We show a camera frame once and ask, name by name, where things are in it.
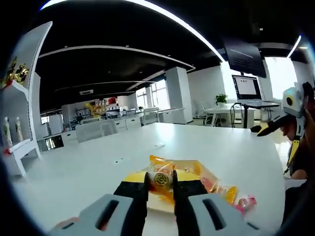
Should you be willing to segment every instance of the green plant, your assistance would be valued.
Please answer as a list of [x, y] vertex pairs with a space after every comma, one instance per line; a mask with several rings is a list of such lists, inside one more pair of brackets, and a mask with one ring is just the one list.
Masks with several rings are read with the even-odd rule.
[[226, 99], [227, 95], [220, 93], [219, 95], [216, 96], [216, 105], [218, 105], [219, 102], [227, 103]]

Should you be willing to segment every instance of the ceiling light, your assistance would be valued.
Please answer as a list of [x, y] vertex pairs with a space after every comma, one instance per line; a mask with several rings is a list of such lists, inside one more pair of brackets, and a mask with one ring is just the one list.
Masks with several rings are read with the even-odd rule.
[[[62, 1], [66, 1], [66, 0], [50, 0], [45, 5], [43, 5], [43, 7], [40, 10], [47, 8], [49, 6], [52, 6], [56, 3], [62, 2]], [[177, 22], [182, 27], [184, 27], [185, 29], [190, 31], [197, 38], [199, 38], [209, 49], [211, 49], [217, 55], [217, 57], [221, 60], [221, 62], [225, 62], [225, 60], [223, 59], [221, 54], [214, 48], [214, 46], [208, 40], [206, 40], [198, 31], [196, 31], [193, 27], [191, 27], [189, 24], [187, 24], [181, 18], [175, 16], [173, 13], [171, 13], [171, 12], [165, 10], [164, 8], [157, 6], [151, 2], [145, 1], [145, 0], [125, 0], [125, 1], [133, 2], [135, 4], [139, 4], [141, 6], [152, 9], [152, 10], [172, 19], [173, 21]]]
[[299, 42], [301, 41], [301, 38], [302, 38], [302, 36], [299, 36], [299, 37], [298, 37], [298, 39], [297, 39], [297, 41], [295, 42], [295, 44], [294, 44], [294, 46], [293, 46], [291, 52], [286, 56], [287, 58], [289, 58], [289, 57], [292, 55], [292, 53], [293, 53], [294, 50], [296, 49], [297, 45], [299, 45]]

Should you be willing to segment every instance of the person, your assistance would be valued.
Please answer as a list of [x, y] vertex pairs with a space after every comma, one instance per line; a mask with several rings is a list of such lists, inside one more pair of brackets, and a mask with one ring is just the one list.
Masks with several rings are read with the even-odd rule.
[[[315, 99], [314, 90], [310, 83], [303, 84], [304, 90], [304, 107], [306, 112], [306, 122], [315, 120]], [[287, 136], [290, 141], [293, 141], [296, 134], [296, 119], [292, 116], [288, 122], [280, 128], [284, 136]], [[288, 170], [290, 171], [291, 179], [307, 179], [314, 169], [313, 152], [310, 150], [312, 146], [308, 144], [306, 137], [302, 138], [299, 149], [293, 158]]]

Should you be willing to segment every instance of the potted plant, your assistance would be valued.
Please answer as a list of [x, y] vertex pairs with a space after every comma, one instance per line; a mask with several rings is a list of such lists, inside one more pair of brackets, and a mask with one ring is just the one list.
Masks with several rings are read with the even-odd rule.
[[216, 96], [216, 105], [223, 107], [224, 104], [227, 103], [226, 99], [227, 95], [220, 93], [219, 95]]

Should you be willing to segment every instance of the orange plastic wrapper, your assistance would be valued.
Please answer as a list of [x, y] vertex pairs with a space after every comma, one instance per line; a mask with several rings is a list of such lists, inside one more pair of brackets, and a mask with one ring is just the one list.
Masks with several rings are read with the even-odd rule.
[[238, 189], [236, 186], [223, 186], [219, 185], [217, 186], [216, 193], [219, 193], [220, 196], [225, 199], [229, 204], [233, 204], [236, 194], [238, 192]]
[[172, 162], [164, 158], [150, 155], [150, 189], [154, 194], [162, 195], [161, 199], [174, 203], [173, 199], [173, 170]]

